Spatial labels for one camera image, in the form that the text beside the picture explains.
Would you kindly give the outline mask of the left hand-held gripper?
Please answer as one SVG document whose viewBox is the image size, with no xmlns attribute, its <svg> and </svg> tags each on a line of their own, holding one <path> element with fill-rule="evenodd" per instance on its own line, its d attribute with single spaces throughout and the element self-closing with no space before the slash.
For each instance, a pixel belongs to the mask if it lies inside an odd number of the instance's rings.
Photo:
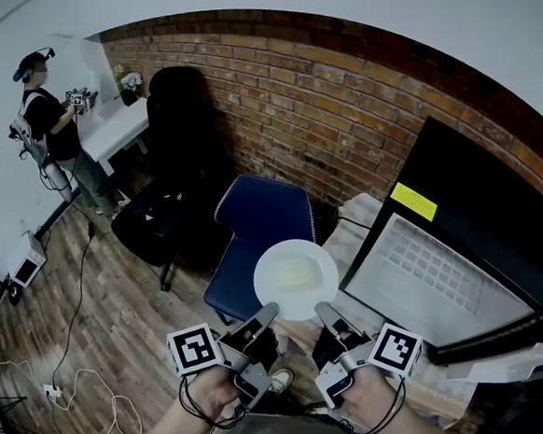
<svg viewBox="0 0 543 434">
<path fill-rule="evenodd" d="M 214 338 L 208 324 L 173 332 L 167 346 L 178 378 L 195 375 L 214 366 L 231 371 L 231 379 L 251 410 L 270 390 L 269 370 L 278 358 L 271 329 L 279 306 L 271 302 L 226 335 Z"/>
</svg>

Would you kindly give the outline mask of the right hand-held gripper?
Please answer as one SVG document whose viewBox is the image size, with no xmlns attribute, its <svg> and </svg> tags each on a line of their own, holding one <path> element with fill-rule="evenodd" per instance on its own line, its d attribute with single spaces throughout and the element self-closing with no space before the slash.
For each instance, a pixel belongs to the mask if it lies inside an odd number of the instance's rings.
<svg viewBox="0 0 543 434">
<path fill-rule="evenodd" d="M 315 384 L 329 409 L 342 406 L 342 393 L 352 387 L 354 373 L 361 368 L 375 366 L 402 379 L 412 374 L 422 350 L 419 337 L 386 325 L 372 338 L 325 301 L 317 303 L 314 310 L 323 323 L 312 351 L 319 370 Z"/>
</svg>

